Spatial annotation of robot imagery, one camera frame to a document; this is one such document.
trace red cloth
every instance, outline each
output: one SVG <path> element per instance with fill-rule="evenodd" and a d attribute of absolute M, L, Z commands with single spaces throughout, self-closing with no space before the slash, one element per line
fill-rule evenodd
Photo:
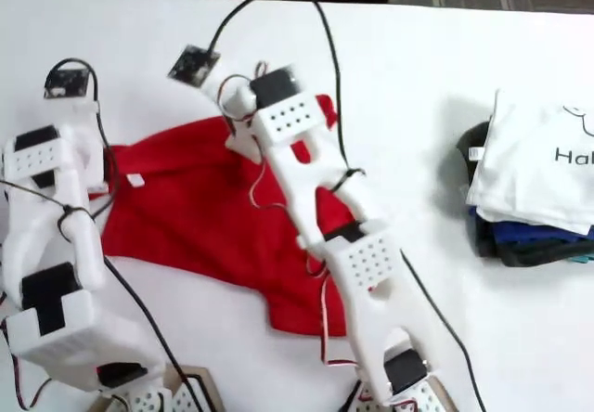
<path fill-rule="evenodd" d="M 317 100 L 328 124 L 334 124 L 330 98 Z M 227 136 L 218 117 L 114 147 L 122 184 L 103 232 L 103 250 L 258 290 L 273 328 L 319 335 L 322 279 L 307 275 L 305 252 L 296 244 L 288 215 L 251 206 L 248 191 L 261 165 L 227 149 Z M 299 156 L 307 154 L 303 145 L 294 149 Z M 132 187 L 127 174 L 141 174 L 145 185 Z M 260 205 L 284 203 L 269 169 L 255 197 Z M 353 220 L 325 190 L 317 192 L 317 215 L 323 232 Z M 333 283 L 327 294 L 329 334 L 343 336 L 344 313 Z"/>

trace stack of folded clothes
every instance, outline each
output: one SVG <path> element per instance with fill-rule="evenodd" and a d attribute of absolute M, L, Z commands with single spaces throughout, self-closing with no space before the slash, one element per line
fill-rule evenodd
<path fill-rule="evenodd" d="M 499 90 L 491 120 L 459 140 L 481 256 L 507 266 L 594 259 L 594 105 L 576 103 Z"/>

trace black zip tie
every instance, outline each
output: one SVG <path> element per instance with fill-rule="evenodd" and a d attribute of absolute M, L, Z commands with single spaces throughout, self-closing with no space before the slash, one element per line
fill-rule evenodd
<path fill-rule="evenodd" d="M 71 242 L 71 241 L 70 241 L 70 239 L 69 239 L 69 238 L 67 238 L 67 237 L 64 235 L 64 232 L 62 231 L 62 222 L 64 222 L 64 221 L 65 221 L 65 220 L 68 218 L 68 216 L 69 216 L 69 215 L 71 215 L 72 213 L 74 213 L 74 212 L 77 212 L 77 211 L 84 211 L 84 212 L 86 212 L 87 214 L 89 214 L 89 217 L 91 217 L 91 213 L 90 213 L 89 211 L 87 211 L 87 210 L 86 210 L 86 208 L 83 208 L 82 206 L 77 206 L 77 207 L 75 208 L 75 207 L 73 207 L 73 206 L 70 206 L 70 205 L 64 205 L 63 209 L 64 209 L 64 213 L 63 213 L 63 214 L 60 216 L 60 218 L 58 219 L 58 231 L 59 231 L 59 234 L 61 234 L 61 235 L 62 235 L 62 237 L 63 237 L 63 238 L 64 238 L 64 239 L 65 239 L 67 242 L 69 242 L 69 243 L 70 243 L 70 242 Z"/>
<path fill-rule="evenodd" d="M 346 173 L 344 173 L 341 177 L 341 179 L 338 181 L 338 183 L 336 185 L 334 185 L 332 187 L 332 189 L 330 190 L 331 193 L 335 193 L 336 191 L 338 191 L 342 185 L 344 185 L 344 183 L 351 178 L 354 174 L 356 173 L 361 173 L 362 175 L 367 175 L 365 173 L 365 170 L 363 168 L 349 168 Z"/>

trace white t-shirt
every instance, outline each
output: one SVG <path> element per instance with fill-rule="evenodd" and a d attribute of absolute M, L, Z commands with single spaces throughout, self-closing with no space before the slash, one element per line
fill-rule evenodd
<path fill-rule="evenodd" d="M 594 104 L 499 90 L 467 202 L 488 221 L 586 234 L 593 189 Z"/>

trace white table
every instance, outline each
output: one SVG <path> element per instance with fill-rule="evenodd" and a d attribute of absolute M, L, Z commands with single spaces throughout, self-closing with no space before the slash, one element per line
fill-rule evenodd
<path fill-rule="evenodd" d="M 97 69 L 108 137 L 131 143 L 213 116 L 199 92 L 165 75 L 186 44 L 207 45 L 233 0 L 0 0 L 0 138 L 51 122 L 45 74 L 65 57 Z M 467 343 L 489 411 L 594 410 L 594 267 L 520 270 L 474 255 L 458 187 L 461 133 L 484 120 L 501 85 L 594 88 L 594 18 L 403 6 L 325 6 L 342 65 L 349 159 L 395 214 L 402 245 Z M 218 50 L 251 72 L 259 59 L 295 63 L 316 92 L 333 92 L 329 50 L 309 4 L 257 3 Z M 227 410 L 332 411 L 349 368 L 319 363 L 318 341 L 275 332 L 259 295 L 171 268 L 117 260 L 179 360 L 208 367 Z M 157 297 L 157 287 L 171 289 Z M 116 285 L 113 295 L 127 302 Z M 16 410 L 0 349 L 0 408 Z M 347 351 L 344 342 L 332 351 Z M 462 412 L 476 409 L 461 356 L 444 343 L 442 379 Z M 248 361 L 258 361 L 257 365 Z M 26 366 L 25 390 L 42 378 Z M 53 386 L 38 407 L 79 411 L 92 395 Z"/>

